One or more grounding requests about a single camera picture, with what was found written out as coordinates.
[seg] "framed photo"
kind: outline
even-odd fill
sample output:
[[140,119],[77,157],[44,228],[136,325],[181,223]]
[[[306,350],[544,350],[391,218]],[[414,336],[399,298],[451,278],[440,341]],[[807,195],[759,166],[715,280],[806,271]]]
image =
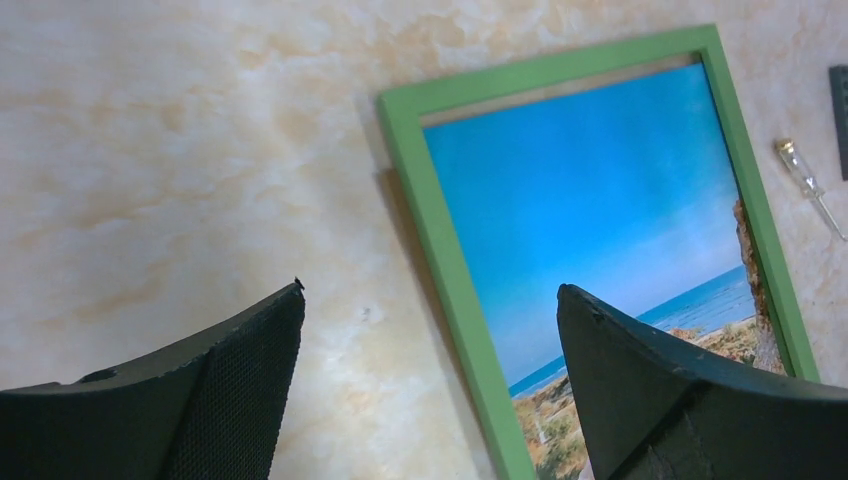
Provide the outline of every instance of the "framed photo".
[[405,86],[379,109],[502,478],[591,478],[563,283],[818,380],[714,26]]

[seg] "black mesh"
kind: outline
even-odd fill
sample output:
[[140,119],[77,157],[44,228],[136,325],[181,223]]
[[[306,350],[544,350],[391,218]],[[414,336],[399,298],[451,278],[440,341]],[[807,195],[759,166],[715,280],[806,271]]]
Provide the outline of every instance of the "black mesh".
[[76,383],[0,391],[0,480],[267,478],[302,290]]
[[268,477],[300,345],[285,300],[210,351],[163,480]]

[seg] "beach photo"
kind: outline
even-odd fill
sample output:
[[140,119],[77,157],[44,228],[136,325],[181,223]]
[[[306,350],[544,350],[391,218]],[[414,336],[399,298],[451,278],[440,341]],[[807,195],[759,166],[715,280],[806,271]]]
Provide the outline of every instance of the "beach photo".
[[783,373],[703,65],[423,132],[539,480],[591,478],[561,284]]

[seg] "blue sky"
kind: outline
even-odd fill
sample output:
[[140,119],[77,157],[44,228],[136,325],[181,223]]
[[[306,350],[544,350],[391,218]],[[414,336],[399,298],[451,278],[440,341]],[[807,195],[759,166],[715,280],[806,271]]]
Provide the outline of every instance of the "blue sky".
[[561,284],[636,316],[741,263],[701,65],[425,136],[509,384],[562,355]]

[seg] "marble wall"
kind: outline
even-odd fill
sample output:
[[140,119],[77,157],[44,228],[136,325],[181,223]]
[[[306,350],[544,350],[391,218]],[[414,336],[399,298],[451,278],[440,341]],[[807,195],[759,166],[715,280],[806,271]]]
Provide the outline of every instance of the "marble wall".
[[0,388],[73,381],[299,276],[272,478],[492,478],[375,123],[391,86],[717,22],[825,382],[848,385],[848,226],[826,67],[843,0],[0,3]]

